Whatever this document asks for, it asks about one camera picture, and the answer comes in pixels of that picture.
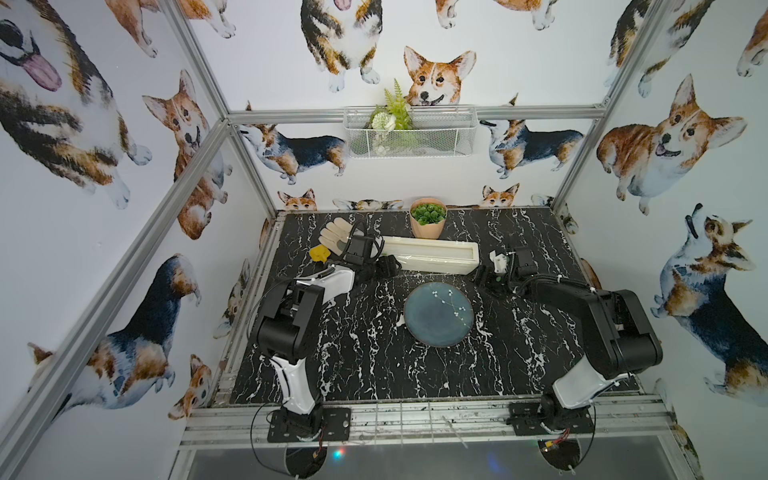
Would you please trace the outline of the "cream plastic wrap dispenser box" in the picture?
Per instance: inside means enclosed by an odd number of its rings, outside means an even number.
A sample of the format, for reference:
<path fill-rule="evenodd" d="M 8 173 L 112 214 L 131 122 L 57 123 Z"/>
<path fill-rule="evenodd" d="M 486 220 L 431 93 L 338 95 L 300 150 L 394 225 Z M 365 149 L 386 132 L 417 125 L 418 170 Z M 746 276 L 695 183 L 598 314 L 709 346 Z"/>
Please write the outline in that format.
<path fill-rule="evenodd" d="M 467 275 L 480 264 L 474 242 L 384 236 L 383 254 L 394 256 L 403 270 Z"/>

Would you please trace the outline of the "blue-grey ceramic plate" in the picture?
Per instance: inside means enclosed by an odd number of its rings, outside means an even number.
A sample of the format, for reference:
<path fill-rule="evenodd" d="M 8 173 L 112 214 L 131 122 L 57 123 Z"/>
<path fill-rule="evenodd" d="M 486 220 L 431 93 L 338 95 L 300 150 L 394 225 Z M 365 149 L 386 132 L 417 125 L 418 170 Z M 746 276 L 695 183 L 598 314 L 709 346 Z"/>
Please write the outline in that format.
<path fill-rule="evenodd" d="M 475 315 L 471 302 L 455 286 L 425 283 L 407 297 L 403 318 L 406 328 L 419 342 L 436 348 L 452 347 L 471 332 Z"/>

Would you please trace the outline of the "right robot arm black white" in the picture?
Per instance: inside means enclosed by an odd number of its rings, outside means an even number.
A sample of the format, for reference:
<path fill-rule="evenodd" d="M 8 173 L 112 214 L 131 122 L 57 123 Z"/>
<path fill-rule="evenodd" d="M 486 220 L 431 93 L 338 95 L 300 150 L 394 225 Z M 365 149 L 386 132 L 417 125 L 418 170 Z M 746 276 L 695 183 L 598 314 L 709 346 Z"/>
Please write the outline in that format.
<path fill-rule="evenodd" d="M 470 274 L 476 286 L 497 297 L 561 310 L 577 321 L 584 355 L 545 390 L 532 415 L 546 428 L 570 427 L 602 392 L 662 362 L 661 343 L 634 292 L 541 273 L 527 247 L 492 253 L 491 261 L 490 267 L 480 265 Z"/>

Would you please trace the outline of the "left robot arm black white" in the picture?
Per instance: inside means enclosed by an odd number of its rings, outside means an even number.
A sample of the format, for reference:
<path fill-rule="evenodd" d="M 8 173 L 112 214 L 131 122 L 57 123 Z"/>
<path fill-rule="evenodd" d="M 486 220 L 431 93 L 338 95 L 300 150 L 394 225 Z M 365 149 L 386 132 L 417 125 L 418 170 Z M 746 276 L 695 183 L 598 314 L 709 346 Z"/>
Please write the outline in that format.
<path fill-rule="evenodd" d="M 275 369 L 282 409 L 294 417 L 310 417 L 320 410 L 306 358 L 317 344 L 323 309 L 376 276 L 385 241 L 366 220 L 358 219 L 341 229 L 337 244 L 337 261 L 312 275 L 277 282 L 262 296 L 255 315 L 251 340 Z"/>

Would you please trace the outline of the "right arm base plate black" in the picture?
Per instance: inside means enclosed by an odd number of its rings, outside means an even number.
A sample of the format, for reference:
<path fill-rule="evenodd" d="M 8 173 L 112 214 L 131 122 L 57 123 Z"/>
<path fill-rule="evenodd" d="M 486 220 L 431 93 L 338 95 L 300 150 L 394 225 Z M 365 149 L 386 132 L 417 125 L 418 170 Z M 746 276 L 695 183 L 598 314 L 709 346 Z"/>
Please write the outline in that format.
<path fill-rule="evenodd" d="M 588 407 L 562 409 L 557 404 L 538 402 L 512 402 L 508 405 L 509 416 L 505 423 L 518 436 L 545 436 L 587 434 L 595 430 Z"/>

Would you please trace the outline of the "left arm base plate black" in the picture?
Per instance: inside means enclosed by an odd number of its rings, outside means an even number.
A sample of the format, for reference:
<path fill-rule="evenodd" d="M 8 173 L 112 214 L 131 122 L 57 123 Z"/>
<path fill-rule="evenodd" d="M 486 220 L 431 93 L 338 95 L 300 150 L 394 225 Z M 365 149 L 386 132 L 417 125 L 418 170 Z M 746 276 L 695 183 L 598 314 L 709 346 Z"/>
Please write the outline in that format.
<path fill-rule="evenodd" d="M 309 414 L 281 407 L 269 421 L 269 443 L 346 441 L 350 437 L 352 410 L 317 405 Z"/>

